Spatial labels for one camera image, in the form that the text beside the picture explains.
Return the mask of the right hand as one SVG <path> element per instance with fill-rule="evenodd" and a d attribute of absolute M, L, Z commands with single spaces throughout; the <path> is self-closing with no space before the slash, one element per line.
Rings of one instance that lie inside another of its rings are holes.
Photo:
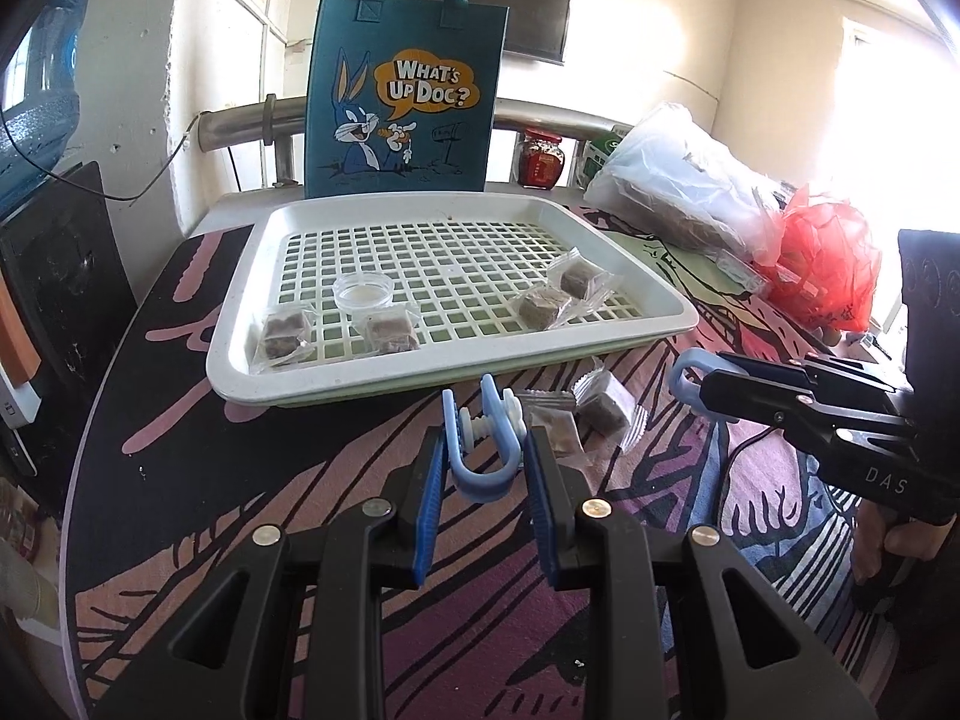
<path fill-rule="evenodd" d="M 946 543 L 954 523 L 955 518 L 946 525 L 929 525 L 921 520 L 889 525 L 877 504 L 863 500 L 857 507 L 854 528 L 854 582 L 862 585 L 875 577 L 885 556 L 932 561 Z"/>

